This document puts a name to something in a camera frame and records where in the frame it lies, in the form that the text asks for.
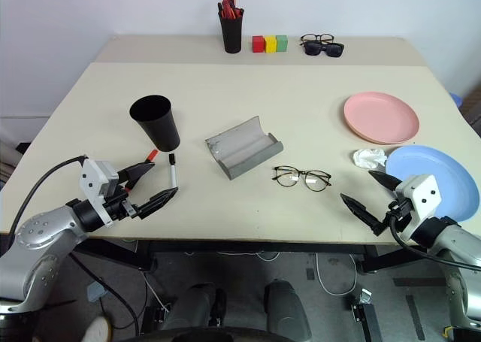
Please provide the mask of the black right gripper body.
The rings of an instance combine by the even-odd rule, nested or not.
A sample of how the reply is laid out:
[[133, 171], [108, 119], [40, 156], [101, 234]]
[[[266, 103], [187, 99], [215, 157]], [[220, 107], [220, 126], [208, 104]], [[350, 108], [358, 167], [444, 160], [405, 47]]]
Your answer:
[[389, 227], [393, 220], [396, 229], [405, 229], [412, 220], [412, 210], [413, 205], [410, 199], [395, 199], [388, 205], [388, 211], [383, 219], [383, 224]]

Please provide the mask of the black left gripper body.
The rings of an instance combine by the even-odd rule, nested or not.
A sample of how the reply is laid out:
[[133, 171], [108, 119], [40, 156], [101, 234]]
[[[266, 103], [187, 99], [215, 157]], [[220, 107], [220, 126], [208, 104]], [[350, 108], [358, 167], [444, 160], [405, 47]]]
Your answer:
[[111, 220], [122, 220], [127, 216], [144, 218], [141, 215], [141, 209], [136, 204], [132, 204], [128, 196], [128, 192], [122, 186], [117, 186], [112, 195], [104, 198], [103, 207]]

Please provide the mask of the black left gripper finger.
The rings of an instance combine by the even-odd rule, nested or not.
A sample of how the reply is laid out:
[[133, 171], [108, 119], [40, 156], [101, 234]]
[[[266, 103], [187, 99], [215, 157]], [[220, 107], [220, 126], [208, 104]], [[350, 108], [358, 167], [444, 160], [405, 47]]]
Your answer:
[[153, 162], [140, 162], [118, 171], [118, 184], [125, 184], [128, 190], [134, 189], [137, 182], [154, 166]]
[[149, 199], [149, 201], [137, 207], [137, 216], [140, 219], [145, 219], [149, 215], [155, 213], [163, 208], [177, 193], [178, 188], [170, 188], [162, 190]]

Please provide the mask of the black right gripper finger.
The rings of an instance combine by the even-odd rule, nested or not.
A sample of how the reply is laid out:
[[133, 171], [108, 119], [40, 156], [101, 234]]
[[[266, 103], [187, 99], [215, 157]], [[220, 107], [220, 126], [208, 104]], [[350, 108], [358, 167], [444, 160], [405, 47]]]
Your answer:
[[349, 211], [367, 225], [376, 236], [379, 236], [386, 230], [387, 225], [384, 222], [380, 222], [359, 201], [343, 193], [340, 194], [340, 197]]
[[397, 177], [393, 177], [392, 175], [386, 174], [385, 172], [371, 170], [368, 173], [380, 185], [392, 192], [394, 192], [397, 186], [401, 184], [401, 181]]

